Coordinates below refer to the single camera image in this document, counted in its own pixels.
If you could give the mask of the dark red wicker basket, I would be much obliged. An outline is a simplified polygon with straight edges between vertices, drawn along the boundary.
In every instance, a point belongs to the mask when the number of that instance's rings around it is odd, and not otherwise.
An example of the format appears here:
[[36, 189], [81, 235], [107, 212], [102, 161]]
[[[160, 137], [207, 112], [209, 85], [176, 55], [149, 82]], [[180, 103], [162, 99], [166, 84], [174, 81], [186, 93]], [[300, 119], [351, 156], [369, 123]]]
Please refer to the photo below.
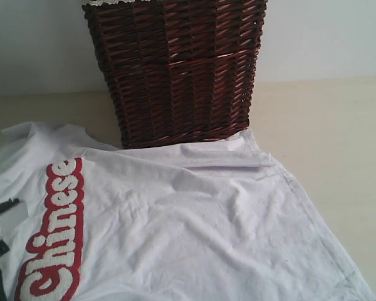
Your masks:
[[265, 0], [82, 5], [126, 149], [249, 126]]

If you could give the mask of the white t-shirt red lettering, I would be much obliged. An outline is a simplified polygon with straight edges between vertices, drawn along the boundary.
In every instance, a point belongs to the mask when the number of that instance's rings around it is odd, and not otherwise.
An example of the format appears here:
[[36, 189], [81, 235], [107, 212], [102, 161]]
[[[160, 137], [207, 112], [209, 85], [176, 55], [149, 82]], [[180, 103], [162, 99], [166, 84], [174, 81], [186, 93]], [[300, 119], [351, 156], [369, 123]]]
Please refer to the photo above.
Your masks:
[[117, 149], [83, 127], [3, 132], [10, 300], [374, 300], [296, 178], [250, 130]]

